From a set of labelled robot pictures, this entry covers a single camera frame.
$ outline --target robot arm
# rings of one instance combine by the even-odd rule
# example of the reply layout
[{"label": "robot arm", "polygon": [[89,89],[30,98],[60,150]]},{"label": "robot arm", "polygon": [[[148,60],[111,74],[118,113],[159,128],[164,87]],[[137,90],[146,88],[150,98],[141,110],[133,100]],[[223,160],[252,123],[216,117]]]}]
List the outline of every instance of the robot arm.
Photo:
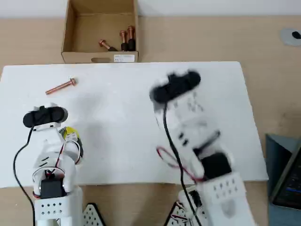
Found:
[{"label": "robot arm", "polygon": [[[203,226],[254,226],[243,180],[234,170],[230,152],[220,143],[222,133],[198,102],[199,84],[199,74],[188,71],[181,77],[169,76],[167,84],[159,85],[150,92],[161,128],[162,108],[167,105],[166,118],[171,138],[185,172],[195,182],[194,186],[187,188],[188,197],[184,191],[179,193],[179,201],[193,226],[199,223],[188,198]],[[170,153],[165,157],[172,159],[176,165]]]},{"label": "robot arm", "polygon": [[33,194],[38,226],[82,226],[82,190],[76,165],[83,158],[82,142],[71,127],[59,130],[68,113],[58,106],[41,106],[24,116],[24,125],[45,139],[33,168]]}]

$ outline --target white board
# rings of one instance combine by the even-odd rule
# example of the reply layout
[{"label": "white board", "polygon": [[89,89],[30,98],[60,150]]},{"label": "white board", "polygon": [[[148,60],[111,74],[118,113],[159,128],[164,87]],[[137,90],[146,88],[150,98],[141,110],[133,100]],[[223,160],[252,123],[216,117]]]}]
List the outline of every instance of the white board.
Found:
[{"label": "white board", "polygon": [[[268,178],[244,76],[238,62],[6,66],[0,82],[0,187],[16,186],[12,161],[26,143],[29,129],[23,116],[50,102],[66,108],[62,126],[79,131],[85,162],[78,181],[85,185],[166,182],[180,183],[179,171],[157,156],[162,142],[151,87],[171,72],[197,70],[202,77],[201,103],[219,125],[221,142],[233,153],[244,180]],[[52,95],[45,91],[75,77],[76,87]],[[32,184],[32,166],[40,153],[34,133],[17,161],[24,186]]]}]

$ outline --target cardboard box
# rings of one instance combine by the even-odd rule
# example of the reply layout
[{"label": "cardboard box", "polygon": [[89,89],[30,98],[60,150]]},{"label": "cardboard box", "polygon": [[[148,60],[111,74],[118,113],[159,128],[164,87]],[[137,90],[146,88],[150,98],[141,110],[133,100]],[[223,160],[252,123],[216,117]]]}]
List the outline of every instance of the cardboard box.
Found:
[{"label": "cardboard box", "polygon": [[[136,51],[122,52],[120,31],[135,27]],[[136,0],[69,0],[62,57],[66,64],[138,61]],[[121,52],[109,52],[99,40]]]}]

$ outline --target wire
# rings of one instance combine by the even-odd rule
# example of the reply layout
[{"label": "wire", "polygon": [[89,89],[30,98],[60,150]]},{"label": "wire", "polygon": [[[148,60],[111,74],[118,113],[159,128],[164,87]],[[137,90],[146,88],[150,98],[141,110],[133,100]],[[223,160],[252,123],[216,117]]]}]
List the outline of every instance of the wire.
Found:
[{"label": "wire", "polygon": [[69,142],[74,143],[74,144],[77,146],[77,149],[79,150],[79,154],[78,154],[78,156],[77,156],[77,160],[75,161],[75,165],[77,165],[78,162],[80,161],[80,149],[81,149],[81,148],[80,148],[80,145],[79,145],[79,143],[76,142],[75,140],[66,140],[66,144],[69,143]]},{"label": "wire", "polygon": [[186,209],[184,208],[184,206],[181,202],[176,201],[175,204],[180,210],[184,210],[186,212]]},{"label": "wire", "polygon": [[181,185],[182,185],[182,188],[184,190],[185,196],[186,196],[186,198],[188,200],[188,203],[190,205],[190,208],[192,210],[193,215],[196,218],[196,221],[197,221],[198,225],[202,226],[201,222],[199,221],[199,218],[196,215],[196,211],[193,208],[193,205],[191,203],[190,197],[188,195],[188,192],[187,192],[185,184],[184,184],[184,170],[183,170],[183,166],[182,166],[182,163],[181,163],[181,160],[180,160],[180,156],[179,156],[178,150],[176,149],[176,147],[175,147],[175,145],[173,143],[173,140],[171,139],[169,131],[168,131],[167,122],[166,122],[166,112],[167,112],[167,103],[165,103],[164,110],[163,110],[163,124],[164,124],[164,129],[165,129],[168,141],[169,141],[170,148],[172,149],[172,151],[173,151],[173,153],[174,153],[174,155],[176,157],[176,160],[177,160],[177,162],[179,164],[179,167],[180,167]]},{"label": "wire", "polygon": [[174,219],[174,220],[176,220],[176,221],[178,221],[178,219],[181,219],[183,222],[182,223],[187,223],[188,222],[188,218],[186,218],[186,217],[182,217],[182,216],[180,216],[180,215],[176,215],[176,214],[172,214],[172,215],[170,215],[170,217],[172,218],[172,219]]},{"label": "wire", "polygon": [[[163,156],[161,155],[160,150],[163,151],[163,152],[165,152],[172,160],[174,160],[175,162],[177,162],[176,158],[173,157],[173,156],[168,152],[168,150],[166,150],[164,147],[161,147],[161,146],[158,146],[158,147],[156,148],[156,150],[157,150],[157,153],[158,153],[159,157],[160,157],[160,158],[163,160],[163,162],[165,162],[168,166],[170,166],[171,168],[179,168],[179,165],[173,165],[173,164],[167,162],[167,161],[163,158]],[[185,173],[186,173],[186,174],[187,174],[194,182],[201,182],[201,181],[204,181],[203,178],[196,178],[196,177],[194,177],[190,172],[188,172],[188,170],[187,170],[186,167],[184,167],[184,166],[183,166],[183,170],[184,170],[184,172],[185,172]]]},{"label": "wire", "polygon": [[29,144],[29,141],[30,141],[30,138],[32,136],[32,131],[33,131],[33,127],[31,127],[30,131],[29,131],[29,134],[28,134],[28,138],[27,138],[27,142],[26,144],[20,148],[19,151],[17,151],[17,153],[15,154],[15,157],[14,157],[14,161],[13,161],[13,172],[14,172],[14,176],[15,176],[15,179],[18,183],[18,185],[20,186],[21,190],[23,191],[24,195],[26,196],[26,198],[28,199],[28,201],[30,202],[31,206],[32,206],[32,225],[35,226],[36,225],[36,218],[35,218],[35,210],[34,210],[34,205],[33,205],[33,202],[32,200],[30,199],[29,195],[27,194],[27,192],[24,190],[23,186],[21,185],[19,179],[18,179],[18,176],[16,174],[16,160],[17,160],[17,157],[18,155],[20,154],[20,152],[26,148]]},{"label": "wire", "polygon": [[45,167],[39,168],[39,169],[37,169],[36,171],[34,171],[34,173],[32,174],[32,179],[33,179],[34,182],[36,182],[36,180],[35,180],[35,175],[36,175],[39,171],[41,171],[41,170],[48,171],[48,172],[49,172],[49,173],[47,173],[47,176],[48,176],[48,177],[49,177],[51,174],[53,174],[53,172],[54,172],[55,170],[59,170],[63,175],[65,175],[64,170],[62,170],[62,169],[59,168],[59,167],[45,166]]},{"label": "wire", "polygon": [[58,166],[58,162],[60,161],[60,156],[61,156],[61,154],[62,154],[63,151],[64,151],[64,147],[65,147],[65,143],[63,143],[63,145],[62,145],[62,147],[61,147],[61,150],[60,150],[60,153],[58,154],[58,157],[57,157],[57,160],[56,160],[56,163],[55,163],[55,167]]},{"label": "wire", "polygon": [[34,198],[36,198],[36,199],[40,199],[40,198],[41,198],[41,196],[39,196],[39,195],[35,194],[34,192],[32,192],[32,195],[33,195],[33,196],[34,196]]}]

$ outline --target wooden desk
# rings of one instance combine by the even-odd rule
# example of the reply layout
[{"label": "wooden desk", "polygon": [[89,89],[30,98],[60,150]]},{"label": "wooden desk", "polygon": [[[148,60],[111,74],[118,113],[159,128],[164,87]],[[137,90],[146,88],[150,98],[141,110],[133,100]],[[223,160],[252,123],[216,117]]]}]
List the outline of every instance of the wooden desk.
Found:
[{"label": "wooden desk", "polygon": [[[265,133],[301,134],[301,48],[279,39],[284,27],[301,30],[301,16],[151,17],[139,23],[141,62],[239,61],[263,147]],[[0,27],[1,67],[63,63],[62,19],[0,20]],[[267,226],[266,183],[246,187],[256,222]],[[96,202],[109,226],[161,226],[179,190],[166,184],[84,187],[85,203]],[[0,189],[0,208],[3,225],[31,225],[20,189]]]}]

